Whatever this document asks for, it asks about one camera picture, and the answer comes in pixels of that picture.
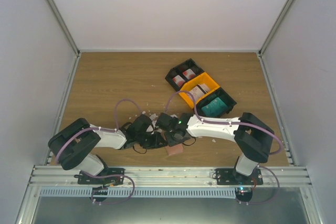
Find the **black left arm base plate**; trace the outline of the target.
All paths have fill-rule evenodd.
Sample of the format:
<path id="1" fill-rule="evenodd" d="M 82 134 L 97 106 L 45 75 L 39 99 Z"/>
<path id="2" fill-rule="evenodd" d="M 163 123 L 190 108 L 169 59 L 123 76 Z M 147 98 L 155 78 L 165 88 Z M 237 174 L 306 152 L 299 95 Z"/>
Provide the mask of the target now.
<path id="1" fill-rule="evenodd" d="M 80 171 L 74 178 L 79 185 L 122 185 L 124 172 L 124 168 L 105 168 L 98 175 L 92 176 Z"/>

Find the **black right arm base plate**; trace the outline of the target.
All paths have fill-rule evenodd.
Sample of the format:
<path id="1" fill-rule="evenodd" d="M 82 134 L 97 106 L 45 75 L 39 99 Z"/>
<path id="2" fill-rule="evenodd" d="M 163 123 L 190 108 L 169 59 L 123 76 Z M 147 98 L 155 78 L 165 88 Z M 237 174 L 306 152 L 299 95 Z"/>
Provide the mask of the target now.
<path id="1" fill-rule="evenodd" d="M 264 183 L 259 168 L 255 168 L 248 177 L 234 173 L 233 168 L 217 168 L 212 179 L 216 180 L 217 185 L 254 186 Z"/>

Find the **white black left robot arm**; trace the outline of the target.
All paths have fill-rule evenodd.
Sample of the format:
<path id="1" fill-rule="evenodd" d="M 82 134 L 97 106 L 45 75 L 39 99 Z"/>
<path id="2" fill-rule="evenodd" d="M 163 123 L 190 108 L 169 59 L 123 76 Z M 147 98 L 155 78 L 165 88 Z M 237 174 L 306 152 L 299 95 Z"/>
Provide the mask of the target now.
<path id="1" fill-rule="evenodd" d="M 96 184 L 103 184 L 109 175 L 107 164 L 91 151 L 103 147 L 123 150 L 133 148 L 135 144 L 153 150 L 166 147 L 167 141 L 155 129 L 152 120 L 142 114 L 120 129 L 97 127 L 79 118 L 53 136 L 48 147 L 64 170 L 78 169 L 90 174 Z"/>

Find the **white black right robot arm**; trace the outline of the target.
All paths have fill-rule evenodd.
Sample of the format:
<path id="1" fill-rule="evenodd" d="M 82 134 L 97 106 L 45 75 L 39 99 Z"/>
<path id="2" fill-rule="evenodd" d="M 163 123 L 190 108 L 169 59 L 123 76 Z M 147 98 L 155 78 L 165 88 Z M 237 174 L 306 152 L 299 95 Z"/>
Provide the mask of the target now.
<path id="1" fill-rule="evenodd" d="M 168 146 L 198 137 L 212 137 L 234 142 L 242 154 L 233 168 L 233 180 L 240 185 L 251 179 L 257 165 L 268 162 L 270 155 L 283 149 L 274 131 L 251 113 L 235 118 L 208 118 L 183 113 L 180 118 L 161 113 L 156 127 L 163 131 Z"/>

